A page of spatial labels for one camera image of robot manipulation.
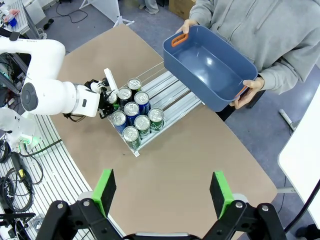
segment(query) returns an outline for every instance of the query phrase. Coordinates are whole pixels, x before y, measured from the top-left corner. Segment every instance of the bin handle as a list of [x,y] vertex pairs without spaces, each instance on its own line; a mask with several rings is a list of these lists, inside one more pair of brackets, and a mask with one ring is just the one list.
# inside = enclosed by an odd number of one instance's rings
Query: bin handle
[[189,36],[189,33],[186,33],[186,34],[183,33],[183,34],[175,37],[171,41],[171,46],[175,47],[175,46],[179,45],[180,43],[183,43],[185,40],[188,39],[188,36]]
[[244,86],[244,87],[240,90],[240,92],[239,92],[237,95],[235,95],[234,98],[236,99],[237,97],[239,97],[247,88],[248,88],[247,86]]

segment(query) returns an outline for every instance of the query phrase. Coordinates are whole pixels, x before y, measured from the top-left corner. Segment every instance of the person's left hand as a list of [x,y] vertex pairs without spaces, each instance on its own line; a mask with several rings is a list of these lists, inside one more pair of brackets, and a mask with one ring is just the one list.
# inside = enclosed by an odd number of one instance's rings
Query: person's left hand
[[250,88],[245,94],[239,97],[237,100],[234,100],[229,105],[234,106],[235,109],[239,109],[244,105],[250,103],[252,98],[259,92],[265,85],[265,80],[262,77],[257,77],[255,81],[244,80],[243,85]]

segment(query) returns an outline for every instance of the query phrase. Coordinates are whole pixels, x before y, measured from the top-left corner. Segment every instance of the sleeve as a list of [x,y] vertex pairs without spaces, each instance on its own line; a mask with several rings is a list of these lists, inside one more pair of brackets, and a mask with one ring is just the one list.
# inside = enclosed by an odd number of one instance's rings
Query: sleeve
[[304,83],[320,56],[320,30],[309,33],[294,49],[284,54],[270,68],[259,73],[264,79],[261,90],[281,94],[297,82]]
[[213,2],[213,0],[196,0],[195,5],[190,10],[189,19],[196,20],[198,24],[209,28],[215,9]]

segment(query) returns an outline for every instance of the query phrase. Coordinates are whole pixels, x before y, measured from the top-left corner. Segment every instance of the gray sweatshirt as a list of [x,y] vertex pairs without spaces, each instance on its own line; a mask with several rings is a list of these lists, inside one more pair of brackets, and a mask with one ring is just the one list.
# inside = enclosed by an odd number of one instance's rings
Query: gray sweatshirt
[[197,0],[190,19],[252,61],[263,90],[303,83],[320,56],[320,0]]

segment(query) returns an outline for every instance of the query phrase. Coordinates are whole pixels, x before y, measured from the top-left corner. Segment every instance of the tan table surface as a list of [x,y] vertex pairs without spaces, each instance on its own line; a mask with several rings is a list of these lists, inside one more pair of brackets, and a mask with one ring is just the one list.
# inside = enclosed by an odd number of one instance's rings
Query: tan table surface
[[[68,54],[58,79],[83,84],[101,80],[109,68],[120,87],[161,62],[138,35],[120,25]],[[117,190],[110,214],[126,234],[203,237],[217,220],[209,192],[213,171],[224,171],[231,190],[253,206],[271,202],[277,193],[240,140],[202,104],[144,147],[138,158],[107,119],[73,123],[60,114],[52,120],[92,188],[103,169],[114,169]]]

